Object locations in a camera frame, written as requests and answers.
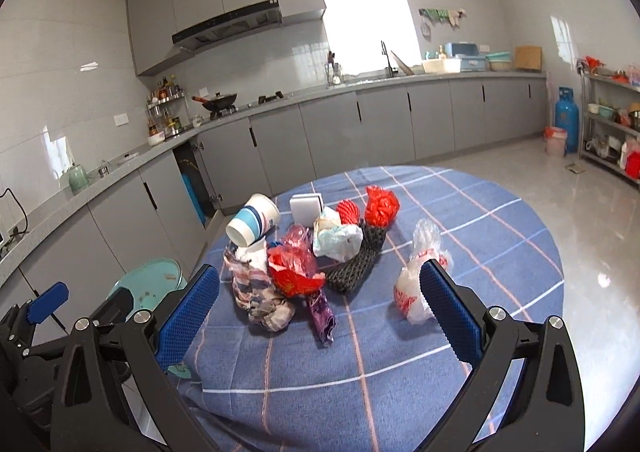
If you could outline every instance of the metal screw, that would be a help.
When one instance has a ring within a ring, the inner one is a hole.
[[[564,322],[562,322],[562,319],[560,317],[549,318],[549,323],[556,329],[561,329],[562,326],[564,325]]]
[[[81,318],[78,322],[76,322],[76,329],[78,331],[84,331],[89,327],[89,320],[87,318]]]
[[[144,324],[148,322],[149,318],[151,318],[151,313],[149,311],[138,311],[135,315],[133,315],[133,320],[136,324]]]
[[[491,318],[495,320],[504,320],[505,318],[507,318],[507,313],[505,313],[504,309],[502,309],[501,307],[492,307],[489,310],[489,314],[491,315]]]

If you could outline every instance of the paper cup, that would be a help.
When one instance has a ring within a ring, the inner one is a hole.
[[[251,246],[280,222],[280,211],[269,197],[254,194],[226,225],[226,235],[239,247]]]

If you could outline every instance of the blue gas cylinder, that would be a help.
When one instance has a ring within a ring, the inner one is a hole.
[[[580,112],[574,103],[574,90],[560,87],[560,99],[556,103],[556,127],[564,128],[567,132],[566,151],[578,151],[578,136],[580,132]]]

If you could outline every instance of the range hood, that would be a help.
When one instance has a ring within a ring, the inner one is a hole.
[[[282,23],[278,0],[265,0],[257,4],[224,13],[200,22],[172,36],[175,46],[198,51],[216,42]]]

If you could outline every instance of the round table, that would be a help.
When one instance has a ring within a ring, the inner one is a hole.
[[[412,326],[393,302],[419,219],[438,225],[453,257],[449,274],[485,305],[535,322],[562,314],[560,257],[540,218],[497,184],[455,170],[373,167],[308,183],[275,199],[282,218],[268,239],[291,225],[293,194],[320,192],[332,207],[352,199],[364,213],[368,185],[393,190],[401,208],[362,287],[347,296],[325,289],[337,318],[328,348],[301,299],[286,330],[249,325],[223,269],[228,238],[206,254],[221,272],[220,296],[185,357],[193,379],[178,390],[223,451],[410,452],[420,444],[470,368],[434,319]],[[519,366],[512,364],[479,437],[498,426]]]

